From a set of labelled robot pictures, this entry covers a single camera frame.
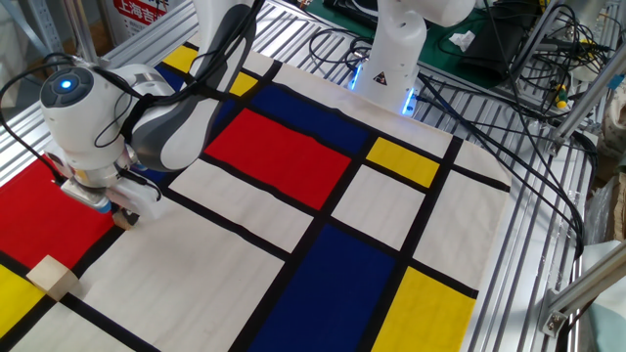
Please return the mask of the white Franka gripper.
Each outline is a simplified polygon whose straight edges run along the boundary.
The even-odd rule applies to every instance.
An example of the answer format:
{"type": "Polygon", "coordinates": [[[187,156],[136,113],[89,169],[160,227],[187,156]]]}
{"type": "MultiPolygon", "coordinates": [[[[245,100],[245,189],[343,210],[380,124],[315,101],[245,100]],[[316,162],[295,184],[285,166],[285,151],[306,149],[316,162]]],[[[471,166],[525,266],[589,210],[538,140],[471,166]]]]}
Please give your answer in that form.
{"type": "Polygon", "coordinates": [[[112,210],[114,204],[125,208],[122,215],[129,225],[135,225],[139,215],[155,219],[162,213],[159,190],[150,181],[145,181],[143,185],[133,180],[135,174],[127,169],[130,161],[127,152],[113,165],[89,171],[72,168],[65,152],[57,144],[49,144],[46,155],[67,177],[61,185],[67,196],[102,213],[112,210]]]}

